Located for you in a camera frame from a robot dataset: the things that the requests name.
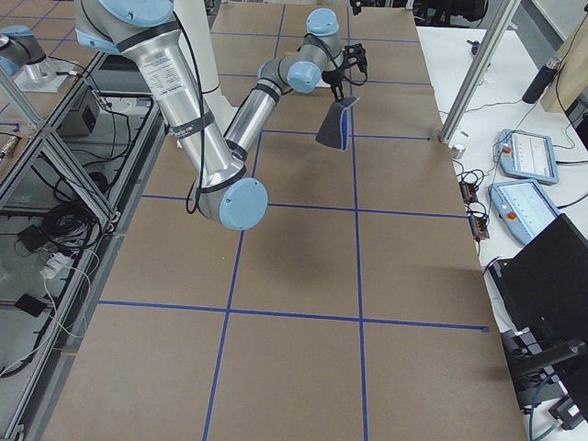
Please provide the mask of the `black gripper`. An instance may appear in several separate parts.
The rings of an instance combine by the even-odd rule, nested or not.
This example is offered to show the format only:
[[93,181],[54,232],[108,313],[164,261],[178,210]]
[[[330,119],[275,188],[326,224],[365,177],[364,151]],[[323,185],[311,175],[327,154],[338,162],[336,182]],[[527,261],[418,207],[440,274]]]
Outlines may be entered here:
[[322,80],[331,87],[335,101],[344,99],[344,91],[342,88],[344,78],[345,73],[341,69],[324,71],[322,73]]

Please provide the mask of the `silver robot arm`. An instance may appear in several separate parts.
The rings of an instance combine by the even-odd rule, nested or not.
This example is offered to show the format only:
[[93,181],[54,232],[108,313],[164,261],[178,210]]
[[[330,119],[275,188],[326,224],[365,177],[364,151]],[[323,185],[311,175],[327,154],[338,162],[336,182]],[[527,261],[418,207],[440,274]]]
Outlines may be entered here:
[[1,68],[24,92],[57,93],[68,77],[77,75],[71,62],[51,59],[24,25],[1,29]]
[[215,119],[203,89],[218,79],[206,7],[201,1],[77,1],[78,42],[133,61],[198,176],[189,195],[206,218],[228,229],[253,228],[266,213],[266,188],[245,161],[256,137],[290,91],[311,93],[344,67],[336,14],[306,20],[298,51],[260,67],[234,113]]

